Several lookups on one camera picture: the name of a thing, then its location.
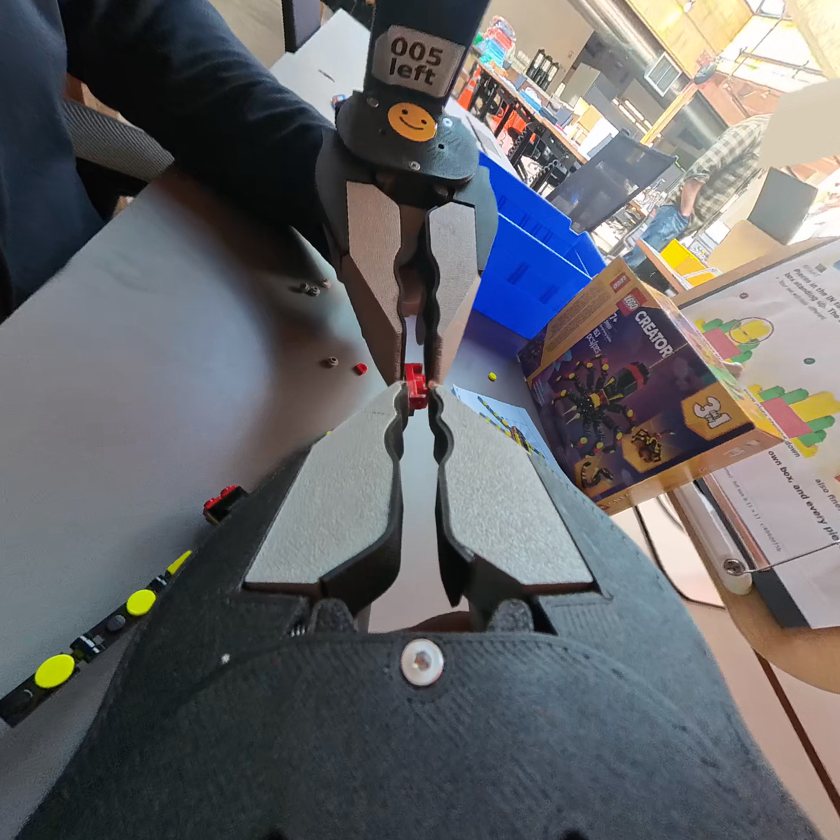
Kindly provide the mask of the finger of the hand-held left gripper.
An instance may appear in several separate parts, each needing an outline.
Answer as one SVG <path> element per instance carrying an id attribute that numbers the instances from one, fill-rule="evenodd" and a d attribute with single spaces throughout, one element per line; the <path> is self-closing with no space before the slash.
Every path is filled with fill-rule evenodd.
<path id="1" fill-rule="evenodd" d="M 423 322 L 426 378 L 445 382 L 463 339 L 480 286 L 476 252 L 476 212 L 448 203 L 427 215 L 427 281 Z"/>
<path id="2" fill-rule="evenodd" d="M 403 379 L 405 322 L 396 260 L 403 246 L 399 206 L 376 185 L 348 182 L 348 253 L 343 284 L 384 383 Z"/>

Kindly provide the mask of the person's left forearm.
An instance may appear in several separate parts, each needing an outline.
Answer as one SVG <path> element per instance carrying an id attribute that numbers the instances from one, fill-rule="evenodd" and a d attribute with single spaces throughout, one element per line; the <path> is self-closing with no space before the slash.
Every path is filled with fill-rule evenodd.
<path id="1" fill-rule="evenodd" d="M 58 2 L 68 70 L 226 203 L 329 247 L 316 163 L 333 129 L 204 1 Z"/>

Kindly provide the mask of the purple toy set box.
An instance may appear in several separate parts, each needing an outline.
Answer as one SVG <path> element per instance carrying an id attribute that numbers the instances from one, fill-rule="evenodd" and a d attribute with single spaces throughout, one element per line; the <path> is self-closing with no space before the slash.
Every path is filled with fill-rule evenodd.
<path id="1" fill-rule="evenodd" d="M 782 443 L 699 330 L 622 259 L 518 359 L 556 462 L 608 515 Z"/>

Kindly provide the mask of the person's left hand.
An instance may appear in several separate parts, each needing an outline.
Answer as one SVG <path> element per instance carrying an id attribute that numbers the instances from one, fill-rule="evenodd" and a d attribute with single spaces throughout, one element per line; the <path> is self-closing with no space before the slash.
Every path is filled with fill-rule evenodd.
<path id="1" fill-rule="evenodd" d="M 396 272 L 400 286 L 400 310 L 405 319 L 423 315 L 426 298 L 426 268 L 425 265 L 413 258 Z"/>

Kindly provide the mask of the building instruction booklet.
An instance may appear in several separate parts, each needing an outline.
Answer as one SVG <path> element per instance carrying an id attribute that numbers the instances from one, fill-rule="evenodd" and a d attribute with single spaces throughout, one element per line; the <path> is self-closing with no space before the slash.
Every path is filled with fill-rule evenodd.
<path id="1" fill-rule="evenodd" d="M 451 385 L 449 390 L 462 403 L 481 415 L 489 424 L 507 435 L 515 443 L 525 448 L 531 455 L 541 457 L 556 474 L 563 474 L 563 470 L 552 450 L 524 407 L 501 402 L 457 385 Z"/>

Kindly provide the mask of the long background work table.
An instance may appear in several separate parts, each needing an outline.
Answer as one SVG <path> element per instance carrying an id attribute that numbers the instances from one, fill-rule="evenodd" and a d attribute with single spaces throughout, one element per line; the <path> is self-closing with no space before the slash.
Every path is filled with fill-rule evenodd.
<path id="1" fill-rule="evenodd" d="M 466 112 L 479 145 L 497 163 L 530 185 L 551 166 L 573 173 L 588 156 L 543 115 L 542 103 L 517 90 L 493 66 L 468 58 L 453 99 Z"/>

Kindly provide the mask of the white stand ledge bar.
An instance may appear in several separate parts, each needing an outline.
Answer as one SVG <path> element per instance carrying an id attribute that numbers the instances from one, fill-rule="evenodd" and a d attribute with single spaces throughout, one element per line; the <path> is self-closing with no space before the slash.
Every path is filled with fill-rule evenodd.
<path id="1" fill-rule="evenodd" d="M 723 573 L 724 560 L 746 560 L 704 493 L 696 484 L 688 484 L 669 491 L 666 496 L 715 586 L 731 595 L 751 594 L 752 576 L 731 577 Z"/>

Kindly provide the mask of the yellow plastic bin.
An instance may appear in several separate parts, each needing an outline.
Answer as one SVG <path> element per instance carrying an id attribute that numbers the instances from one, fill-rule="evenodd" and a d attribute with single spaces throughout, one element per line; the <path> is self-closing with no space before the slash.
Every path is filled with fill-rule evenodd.
<path id="1" fill-rule="evenodd" d="M 688 288 L 696 287 L 719 274 L 718 269 L 709 268 L 676 238 L 664 247 L 660 256 L 672 271 L 679 275 Z"/>

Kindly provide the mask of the printed instruction sheet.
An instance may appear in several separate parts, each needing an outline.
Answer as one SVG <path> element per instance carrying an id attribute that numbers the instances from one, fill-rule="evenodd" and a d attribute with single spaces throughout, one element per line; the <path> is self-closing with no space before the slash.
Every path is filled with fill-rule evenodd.
<path id="1" fill-rule="evenodd" d="M 839 243 L 811 239 L 678 305 L 782 433 L 714 474 L 785 627 L 839 624 Z"/>

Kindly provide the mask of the brown cardboard box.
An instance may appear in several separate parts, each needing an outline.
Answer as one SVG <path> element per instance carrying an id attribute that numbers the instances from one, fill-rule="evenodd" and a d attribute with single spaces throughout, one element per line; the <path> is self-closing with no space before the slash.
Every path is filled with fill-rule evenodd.
<path id="1" fill-rule="evenodd" d="M 708 256 L 707 267 L 719 274 L 735 270 L 782 248 L 771 235 L 748 219 L 740 220 Z"/>

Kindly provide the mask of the grey mesh office chair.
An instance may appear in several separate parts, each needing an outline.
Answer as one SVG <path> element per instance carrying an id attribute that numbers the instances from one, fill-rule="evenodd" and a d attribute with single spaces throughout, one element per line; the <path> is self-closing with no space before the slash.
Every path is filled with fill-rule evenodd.
<path id="1" fill-rule="evenodd" d="M 120 202 L 137 196 L 173 164 L 150 135 L 77 101 L 62 101 L 77 173 L 99 216 L 108 222 Z"/>

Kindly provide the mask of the instruction sheet on wooden stand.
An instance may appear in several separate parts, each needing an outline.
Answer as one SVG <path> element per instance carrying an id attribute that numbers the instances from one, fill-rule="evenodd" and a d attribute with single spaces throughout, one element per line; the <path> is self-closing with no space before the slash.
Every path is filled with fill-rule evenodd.
<path id="1" fill-rule="evenodd" d="M 693 290 L 683 291 L 674 299 L 674 303 L 678 306 L 680 303 L 688 301 L 696 293 L 697 289 L 701 289 L 702 291 L 708 290 L 708 283 L 720 277 L 728 276 L 743 267 L 751 271 L 760 268 L 761 263 L 783 259 L 784 255 L 789 253 L 790 249 L 798 244 L 784 246 L 777 253 L 767 255 L 745 266 L 733 269 Z M 747 563 L 753 565 L 753 555 L 749 551 L 746 542 L 742 540 L 746 532 L 738 524 L 734 523 L 731 509 L 718 505 L 717 492 L 711 489 L 711 481 L 714 474 L 718 471 L 709 474 L 709 476 L 703 479 L 699 479 L 695 484 L 708 498 L 717 513 L 721 515 Z M 722 604 L 729 612 L 736 627 L 757 654 L 776 668 L 781 669 L 783 672 L 806 684 L 835 694 L 838 693 L 838 627 L 811 629 L 806 626 L 783 626 L 771 611 L 767 596 L 761 594 L 760 589 L 754 583 L 753 576 L 752 592 L 745 596 L 731 595 L 725 592 L 722 588 L 715 586 L 711 577 L 710 582 L 717 589 L 722 599 Z"/>

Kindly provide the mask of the black yellow brick spider model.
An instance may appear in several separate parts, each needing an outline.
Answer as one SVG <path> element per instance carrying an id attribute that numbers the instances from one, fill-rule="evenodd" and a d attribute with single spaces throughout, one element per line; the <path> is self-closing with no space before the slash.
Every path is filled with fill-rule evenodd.
<path id="1" fill-rule="evenodd" d="M 145 587 L 133 592 L 116 610 L 98 624 L 77 636 L 59 654 L 43 661 L 33 675 L 27 677 L 1 699 L 1 719 L 10 728 L 17 726 L 49 697 L 77 676 L 85 667 L 116 644 L 140 622 L 161 599 L 183 565 L 193 556 L 184 552 L 156 575 Z"/>

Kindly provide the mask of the small black monitor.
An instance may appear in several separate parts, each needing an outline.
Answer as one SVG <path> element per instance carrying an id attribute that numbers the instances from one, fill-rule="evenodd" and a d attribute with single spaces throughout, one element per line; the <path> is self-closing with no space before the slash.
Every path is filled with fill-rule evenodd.
<path id="1" fill-rule="evenodd" d="M 802 226 L 817 188 L 770 168 L 747 220 L 780 245 L 788 245 Z"/>

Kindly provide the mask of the person's torso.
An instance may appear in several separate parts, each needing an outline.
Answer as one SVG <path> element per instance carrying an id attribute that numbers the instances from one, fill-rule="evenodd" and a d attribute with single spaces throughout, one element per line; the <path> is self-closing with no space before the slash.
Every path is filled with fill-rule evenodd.
<path id="1" fill-rule="evenodd" d="M 2 2 L 2 319 L 104 225 L 77 171 L 66 75 L 58 3 Z"/>

